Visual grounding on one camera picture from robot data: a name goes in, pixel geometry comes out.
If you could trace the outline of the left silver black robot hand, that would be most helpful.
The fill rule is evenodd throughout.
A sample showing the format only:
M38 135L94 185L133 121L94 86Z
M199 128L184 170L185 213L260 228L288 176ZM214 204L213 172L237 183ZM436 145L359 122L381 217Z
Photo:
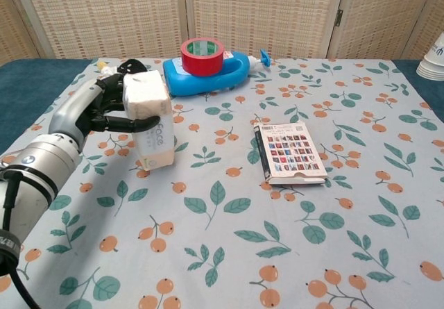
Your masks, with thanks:
M90 132L141 133L160 123L160 117L128 119L108 113L123 111L123 74L92 79L81 85L53 114L50 134L63 134L82 151Z

